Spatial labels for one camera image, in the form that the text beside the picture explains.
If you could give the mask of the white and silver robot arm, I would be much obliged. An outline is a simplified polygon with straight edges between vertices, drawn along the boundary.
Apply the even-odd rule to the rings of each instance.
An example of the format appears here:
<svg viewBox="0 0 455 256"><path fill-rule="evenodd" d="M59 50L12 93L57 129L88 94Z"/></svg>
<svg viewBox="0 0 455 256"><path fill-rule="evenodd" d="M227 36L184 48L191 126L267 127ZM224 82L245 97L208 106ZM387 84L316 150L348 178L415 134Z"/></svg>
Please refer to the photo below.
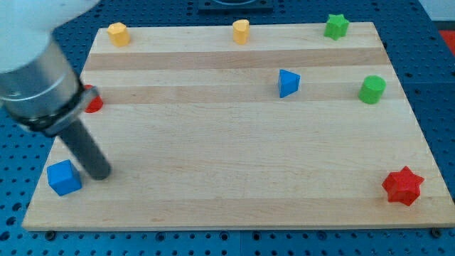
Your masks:
<svg viewBox="0 0 455 256"><path fill-rule="evenodd" d="M84 87L53 37L97 2L1 2L1 102L29 130L55 136L99 95Z"/></svg>

